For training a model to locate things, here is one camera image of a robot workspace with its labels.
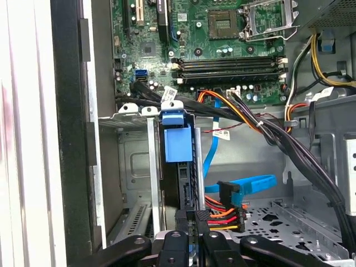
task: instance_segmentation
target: motherboard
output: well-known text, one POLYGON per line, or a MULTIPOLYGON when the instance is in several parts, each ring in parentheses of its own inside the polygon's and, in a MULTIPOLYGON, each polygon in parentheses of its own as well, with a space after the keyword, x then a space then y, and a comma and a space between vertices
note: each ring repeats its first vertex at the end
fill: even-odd
POLYGON ((221 90, 248 105, 285 104, 283 39, 271 33, 255 41, 246 31, 284 23, 283 2, 270 2, 249 11, 246 0, 112 0, 117 92, 130 94, 140 80, 160 95, 170 86, 193 99, 221 90))

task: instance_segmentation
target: white sticker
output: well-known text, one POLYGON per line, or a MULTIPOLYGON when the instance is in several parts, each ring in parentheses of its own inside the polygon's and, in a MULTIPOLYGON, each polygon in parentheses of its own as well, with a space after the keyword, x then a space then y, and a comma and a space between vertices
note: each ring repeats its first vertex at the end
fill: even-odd
POLYGON ((332 94, 334 90, 334 87, 328 87, 328 88, 325 88, 322 90, 322 92, 320 93, 316 93, 314 96, 313 96, 313 99, 311 101, 317 101, 319 100, 320 98, 323 98, 323 97, 328 97, 332 94))
POLYGON ((213 136, 230 141, 230 132, 228 130, 218 130, 212 132, 213 136))
POLYGON ((165 92, 163 93, 161 103, 164 101, 172 101, 176 97, 178 90, 170 87, 170 86, 165 86, 165 92))
POLYGON ((188 15, 186 13, 178 13, 178 22, 186 22, 188 20, 188 15))

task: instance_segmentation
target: screw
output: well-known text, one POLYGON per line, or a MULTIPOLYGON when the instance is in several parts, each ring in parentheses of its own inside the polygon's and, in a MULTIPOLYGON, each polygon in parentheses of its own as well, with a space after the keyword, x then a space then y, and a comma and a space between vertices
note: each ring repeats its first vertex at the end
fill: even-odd
POLYGON ((209 236, 212 237, 212 238, 216 238, 216 237, 217 237, 217 233, 215 233, 215 232, 210 232, 209 236))
POLYGON ((173 236, 174 238, 178 238, 178 237, 180 237, 180 234, 179 234, 178 232, 174 232, 174 233, 172 234, 172 236, 173 236))
POLYGON ((145 242, 145 241, 144 241, 143 238, 137 238, 134 243, 135 243, 136 245, 140 245, 140 244, 143 244, 144 242, 145 242))
POLYGON ((257 244, 258 243, 257 239, 255 239, 255 238, 247 238, 247 241, 249 243, 251 243, 251 244, 257 244))

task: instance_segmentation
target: green circuit board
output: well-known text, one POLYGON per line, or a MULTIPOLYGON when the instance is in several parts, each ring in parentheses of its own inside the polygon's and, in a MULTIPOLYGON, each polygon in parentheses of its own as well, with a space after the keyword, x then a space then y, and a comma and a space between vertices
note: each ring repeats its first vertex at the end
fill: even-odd
MULTIPOLYGON (((124 6, 126 0, 112 0, 113 23, 113 56, 121 65, 121 81, 116 82, 118 92, 129 93, 129 83, 135 79, 135 70, 148 70, 147 83, 157 82, 154 90, 163 94, 164 86, 168 85, 178 90, 178 95, 196 98, 197 92, 202 89, 212 90, 216 87, 223 91, 239 86, 247 90, 241 90, 241 98, 248 105, 280 105, 284 104, 284 80, 266 81, 257 83, 223 83, 219 85, 178 85, 173 78, 171 57, 185 60, 206 60, 218 58, 243 58, 263 56, 283 56, 284 42, 282 39, 272 41, 245 42, 238 38, 217 38, 211 36, 209 20, 216 11, 233 11, 245 4, 245 0, 174 0, 171 1, 171 30, 174 38, 169 45, 161 42, 157 26, 156 6, 154 0, 143 0, 144 21, 135 24, 130 23, 129 38, 125 29, 124 6), (175 33, 181 32, 177 39, 175 33), (228 54, 223 50, 232 48, 228 54), (251 86, 257 86, 258 91, 251 90, 251 86), (253 101, 251 96, 258 96, 253 101)), ((136 5, 136 0, 127 0, 128 6, 136 5)), ((128 9, 126 14, 130 19, 137 17, 135 11, 128 9)), ((237 31, 243 29, 244 21, 236 17, 237 31)), ((280 3, 273 3, 256 10, 255 21, 258 31, 264 31, 270 27, 282 25, 283 13, 280 3)), ((217 26, 224 29, 232 25, 223 19, 217 20, 217 26)))

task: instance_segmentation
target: sata port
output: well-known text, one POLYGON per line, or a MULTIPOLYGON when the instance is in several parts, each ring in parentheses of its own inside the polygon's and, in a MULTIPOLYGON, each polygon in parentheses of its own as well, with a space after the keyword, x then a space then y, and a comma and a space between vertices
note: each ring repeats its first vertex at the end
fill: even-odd
POLYGON ((140 76, 136 76, 136 80, 139 80, 139 81, 141 81, 141 82, 147 82, 147 76, 142 76, 142 77, 140 77, 140 76))
POLYGON ((147 70, 135 70, 135 76, 137 77, 142 77, 142 76, 148 76, 149 72, 147 70))

